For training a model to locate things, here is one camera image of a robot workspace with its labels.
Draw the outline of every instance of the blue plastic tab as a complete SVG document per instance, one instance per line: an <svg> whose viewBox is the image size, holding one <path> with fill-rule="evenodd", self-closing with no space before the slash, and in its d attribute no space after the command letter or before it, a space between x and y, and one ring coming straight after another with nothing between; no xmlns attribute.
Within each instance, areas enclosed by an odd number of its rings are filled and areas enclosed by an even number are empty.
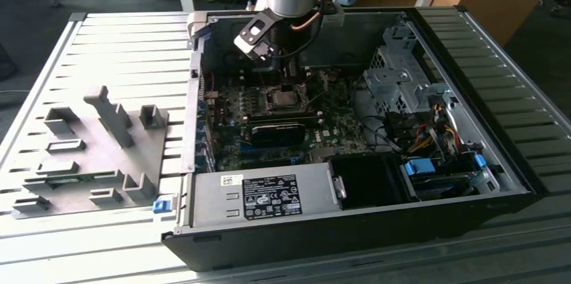
<svg viewBox="0 0 571 284"><path fill-rule="evenodd" d="M152 212L158 214L161 212L172 212L172 201L170 200L156 200L152 203Z"/></svg>
<svg viewBox="0 0 571 284"><path fill-rule="evenodd" d="M413 175L413 174L414 174L413 166L412 166L412 163L410 163L410 162L406 162L406 163L404 164L404 169L406 170L406 174L408 174L408 175Z"/></svg>
<svg viewBox="0 0 571 284"><path fill-rule="evenodd" d="M477 163L477 165L480 165L480 167L484 167L487 165L485 158L480 154L475 155L475 162Z"/></svg>
<svg viewBox="0 0 571 284"><path fill-rule="evenodd" d="M428 158L410 159L405 163L404 169L408 175L429 174L436 171L435 165L432 165L432 161Z"/></svg>

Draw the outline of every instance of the slotted metal table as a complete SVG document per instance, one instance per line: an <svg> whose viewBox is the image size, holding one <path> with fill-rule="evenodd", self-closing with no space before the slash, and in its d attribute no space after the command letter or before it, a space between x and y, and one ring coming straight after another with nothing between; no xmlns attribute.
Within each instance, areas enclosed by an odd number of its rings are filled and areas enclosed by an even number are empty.
<svg viewBox="0 0 571 284"><path fill-rule="evenodd" d="M26 168L44 146L41 114L85 85L128 110L166 109L160 193L178 190L189 76L185 13L73 15L0 147L0 274L18 283L561 283L571 276L568 122L469 14L422 8L552 196L455 239L209 273L160 243L174 215L150 207L14 220Z"/></svg>

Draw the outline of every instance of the motherboard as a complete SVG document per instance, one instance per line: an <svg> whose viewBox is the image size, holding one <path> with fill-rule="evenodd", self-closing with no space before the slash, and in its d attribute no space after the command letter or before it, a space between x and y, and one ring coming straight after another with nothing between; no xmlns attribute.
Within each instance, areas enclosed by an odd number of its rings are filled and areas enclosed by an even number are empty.
<svg viewBox="0 0 571 284"><path fill-rule="evenodd" d="M350 106L354 76L320 69L288 87L262 74L248 83L241 78L228 78L217 90L209 85L205 93L216 171L317 163L369 151Z"/></svg>

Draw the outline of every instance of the power supply label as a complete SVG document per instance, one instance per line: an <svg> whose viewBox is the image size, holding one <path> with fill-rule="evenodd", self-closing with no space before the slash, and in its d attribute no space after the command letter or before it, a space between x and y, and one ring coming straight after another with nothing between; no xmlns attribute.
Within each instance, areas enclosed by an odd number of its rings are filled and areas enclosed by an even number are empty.
<svg viewBox="0 0 571 284"><path fill-rule="evenodd" d="M242 179L241 190L248 221L301 214L294 175Z"/></svg>

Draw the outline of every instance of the floor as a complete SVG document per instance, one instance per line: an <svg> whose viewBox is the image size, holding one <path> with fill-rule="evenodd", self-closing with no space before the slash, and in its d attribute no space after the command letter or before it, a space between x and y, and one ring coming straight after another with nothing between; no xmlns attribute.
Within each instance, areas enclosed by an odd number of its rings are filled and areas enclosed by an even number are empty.
<svg viewBox="0 0 571 284"><path fill-rule="evenodd" d="M200 9L238 9L242 0L197 0ZM551 17L553 3L545 0L533 10L505 49L521 68L545 91L563 112L571 115L571 18ZM0 0L0 43L8 51L17 73L0 82L0 139L25 99L49 56L52 47L73 12L178 11L178 0L60 0L50 7L49 0Z"/></svg>

